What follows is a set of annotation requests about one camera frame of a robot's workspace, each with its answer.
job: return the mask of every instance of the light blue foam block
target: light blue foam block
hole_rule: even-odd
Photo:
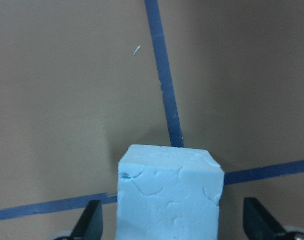
[[[224,172],[207,151],[132,145],[118,173],[116,240],[217,240]]]

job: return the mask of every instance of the white speck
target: white speck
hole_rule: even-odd
[[[134,53],[133,53],[133,56],[137,53],[137,51],[138,51],[140,48],[141,48],[141,46],[138,46],[138,47],[135,49],[135,51],[134,51]]]

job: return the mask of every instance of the blue painter's tape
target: blue painter's tape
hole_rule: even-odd
[[[154,47],[158,77],[161,82],[163,103],[171,146],[183,148],[183,137],[157,0],[145,0],[145,7]]]
[[[116,195],[108,196],[106,193],[101,193],[58,201],[49,201],[39,204],[0,209],[0,221],[16,219],[35,214],[50,214],[74,209],[82,209],[85,208],[88,202],[91,200],[100,200],[102,204],[111,204],[117,202],[117,197]]]
[[[304,160],[253,168],[243,171],[228,172],[225,174],[224,185],[227,186],[232,184],[241,184],[251,181],[300,173],[304,173]],[[16,219],[35,214],[50,214],[74,209],[81,209],[85,208],[90,200],[101,200],[102,204],[113,204],[117,202],[117,196],[101,193],[58,201],[50,201],[40,204],[0,209],[0,221]]]
[[[304,160],[243,171],[228,172],[224,177],[224,185],[241,184],[300,173],[304,173]]]

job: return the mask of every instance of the cardboard background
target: cardboard background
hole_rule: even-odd
[[[159,6],[185,146],[225,172],[304,160],[304,1]],[[0,209],[114,194],[131,144],[169,145],[144,2],[0,1]],[[246,239],[244,197],[304,228],[298,174],[225,187],[219,239]],[[113,239],[116,205],[103,211]],[[0,240],[80,213],[1,221]]]

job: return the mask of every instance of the foam block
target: foam block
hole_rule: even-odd
[[[115,240],[217,240],[224,172],[207,151],[132,145],[118,174]]]

